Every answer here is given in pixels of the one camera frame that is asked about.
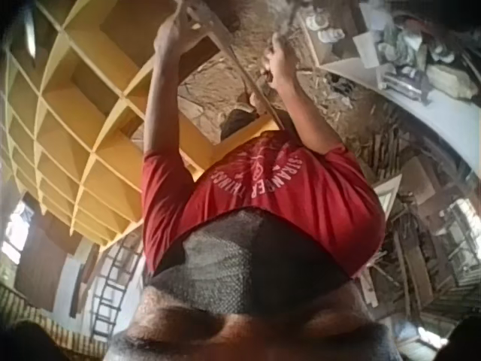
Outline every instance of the person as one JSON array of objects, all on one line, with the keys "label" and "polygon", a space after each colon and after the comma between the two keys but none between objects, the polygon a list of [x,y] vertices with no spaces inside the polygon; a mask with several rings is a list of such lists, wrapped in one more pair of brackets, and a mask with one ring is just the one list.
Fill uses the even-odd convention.
[{"label": "person", "polygon": [[352,281],[380,248],[383,210],[279,35],[265,66],[301,141],[266,132],[192,179],[177,107],[189,31],[181,2],[154,44],[142,175],[152,277],[105,359],[400,359]]}]

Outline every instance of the raised arm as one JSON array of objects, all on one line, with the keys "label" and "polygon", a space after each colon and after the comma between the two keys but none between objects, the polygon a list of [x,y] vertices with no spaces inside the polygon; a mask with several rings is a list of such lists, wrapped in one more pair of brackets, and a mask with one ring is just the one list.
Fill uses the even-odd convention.
[{"label": "raised arm", "polygon": [[278,34],[274,34],[272,45],[265,62],[266,70],[273,75],[271,86],[283,100],[304,146],[318,154],[326,154],[342,141],[302,89],[296,75],[298,60],[293,49]]},{"label": "raised arm", "polygon": [[179,61],[188,29],[186,2],[159,28],[144,131],[144,152],[179,149]]}]

